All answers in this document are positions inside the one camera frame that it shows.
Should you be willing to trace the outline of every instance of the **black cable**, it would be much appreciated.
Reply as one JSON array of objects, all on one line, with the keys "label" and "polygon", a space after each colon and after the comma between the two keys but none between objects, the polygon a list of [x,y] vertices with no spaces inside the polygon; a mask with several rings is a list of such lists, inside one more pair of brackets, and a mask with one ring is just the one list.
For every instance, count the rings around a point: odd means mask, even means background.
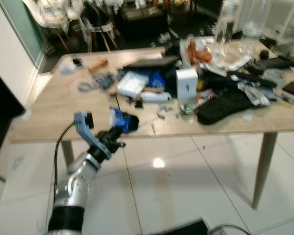
[{"label": "black cable", "polygon": [[218,225],[216,226],[215,228],[211,229],[207,235],[213,235],[214,233],[216,233],[217,231],[219,231],[220,229],[223,229],[223,228],[234,228],[234,229],[237,229],[237,230],[240,230],[242,231],[243,233],[247,234],[247,235],[251,235],[249,232],[247,232],[245,229],[242,229],[236,225],[233,225],[233,224],[221,224],[221,225]]},{"label": "black cable", "polygon": [[63,136],[72,126],[74,126],[74,122],[72,122],[69,126],[67,126],[67,128],[65,128],[65,130],[62,132],[62,134],[60,135],[55,145],[54,159],[53,159],[53,166],[54,166],[53,202],[55,201],[55,191],[58,187],[58,148],[59,148],[60,142],[62,141]]}]

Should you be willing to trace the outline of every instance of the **water bottle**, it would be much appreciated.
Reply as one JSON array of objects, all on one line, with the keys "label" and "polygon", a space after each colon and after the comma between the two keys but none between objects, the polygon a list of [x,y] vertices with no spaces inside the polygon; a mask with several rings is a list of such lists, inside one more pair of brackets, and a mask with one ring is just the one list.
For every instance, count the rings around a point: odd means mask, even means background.
[{"label": "water bottle", "polygon": [[243,26],[243,36],[238,51],[241,54],[254,54],[254,41],[258,40],[264,31],[270,11],[272,0],[253,0]]},{"label": "water bottle", "polygon": [[[217,24],[217,31],[215,33],[215,43],[227,45],[231,41],[239,6],[239,0],[223,0]],[[227,46],[221,46],[220,50],[226,50],[226,48]]]}]

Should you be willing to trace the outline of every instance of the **white tile floor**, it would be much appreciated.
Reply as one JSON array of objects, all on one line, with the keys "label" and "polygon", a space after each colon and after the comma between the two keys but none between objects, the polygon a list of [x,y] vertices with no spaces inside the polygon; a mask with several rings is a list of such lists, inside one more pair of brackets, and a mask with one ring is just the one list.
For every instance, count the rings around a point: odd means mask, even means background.
[{"label": "white tile floor", "polygon": [[[294,235],[294,133],[279,134],[254,211],[261,139],[250,134],[125,140],[124,151],[103,164],[91,185],[83,234],[150,234],[203,217],[210,226],[233,223],[254,235]],[[0,235],[43,234],[54,146],[9,145]],[[85,147],[74,142],[75,155]],[[59,167],[65,170],[61,151]]]}]

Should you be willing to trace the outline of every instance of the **white box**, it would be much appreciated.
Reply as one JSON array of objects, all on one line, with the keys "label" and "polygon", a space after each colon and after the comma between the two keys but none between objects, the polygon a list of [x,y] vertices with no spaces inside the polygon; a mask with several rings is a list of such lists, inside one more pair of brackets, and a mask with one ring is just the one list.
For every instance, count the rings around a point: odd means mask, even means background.
[{"label": "white box", "polygon": [[196,97],[198,75],[195,68],[176,71],[177,99]]}]

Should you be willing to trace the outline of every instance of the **white container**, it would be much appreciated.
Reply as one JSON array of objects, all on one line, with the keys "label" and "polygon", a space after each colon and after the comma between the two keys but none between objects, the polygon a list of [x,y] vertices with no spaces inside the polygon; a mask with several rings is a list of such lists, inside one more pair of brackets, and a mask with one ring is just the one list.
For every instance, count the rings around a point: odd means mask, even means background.
[{"label": "white container", "polygon": [[147,85],[148,81],[148,76],[130,71],[117,84],[117,93],[136,98]]},{"label": "white container", "polygon": [[177,99],[192,99],[196,97],[198,75],[195,68],[176,71]]}]

